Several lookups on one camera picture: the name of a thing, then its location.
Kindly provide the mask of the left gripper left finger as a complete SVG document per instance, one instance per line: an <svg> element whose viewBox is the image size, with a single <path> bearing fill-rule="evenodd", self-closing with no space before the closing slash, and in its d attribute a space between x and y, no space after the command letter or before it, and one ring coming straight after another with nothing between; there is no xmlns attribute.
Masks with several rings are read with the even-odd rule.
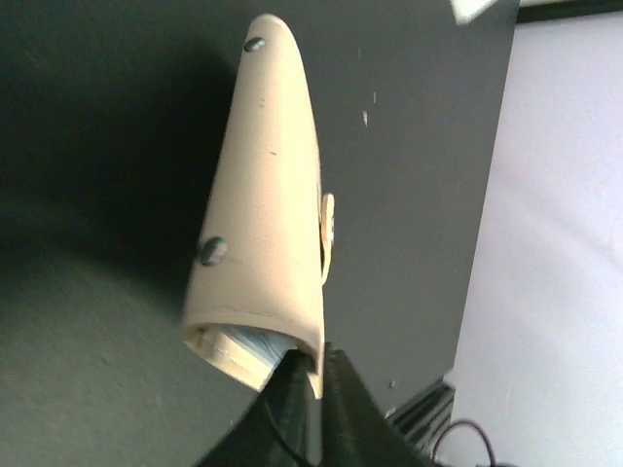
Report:
<svg viewBox="0 0 623 467"><path fill-rule="evenodd" d="M287 351L247 412L198 465L309 466L311 365L311 358L302 351Z"/></svg>

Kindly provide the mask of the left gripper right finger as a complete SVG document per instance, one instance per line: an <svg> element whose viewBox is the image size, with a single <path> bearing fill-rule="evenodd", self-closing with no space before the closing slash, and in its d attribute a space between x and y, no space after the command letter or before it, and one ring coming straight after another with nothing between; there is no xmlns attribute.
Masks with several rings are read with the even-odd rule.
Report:
<svg viewBox="0 0 623 467"><path fill-rule="evenodd" d="M387 422L346 353L324 347L322 466L433 466Z"/></svg>

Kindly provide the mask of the beige leather card holder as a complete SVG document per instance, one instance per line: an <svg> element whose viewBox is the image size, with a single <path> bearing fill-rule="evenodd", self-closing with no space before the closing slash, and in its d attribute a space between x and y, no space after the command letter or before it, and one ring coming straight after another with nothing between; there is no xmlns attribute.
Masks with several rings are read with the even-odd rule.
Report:
<svg viewBox="0 0 623 467"><path fill-rule="evenodd" d="M184 304L185 343L261 390L291 349L322 393L335 200L321 188L305 68L280 18L250 23Z"/></svg>

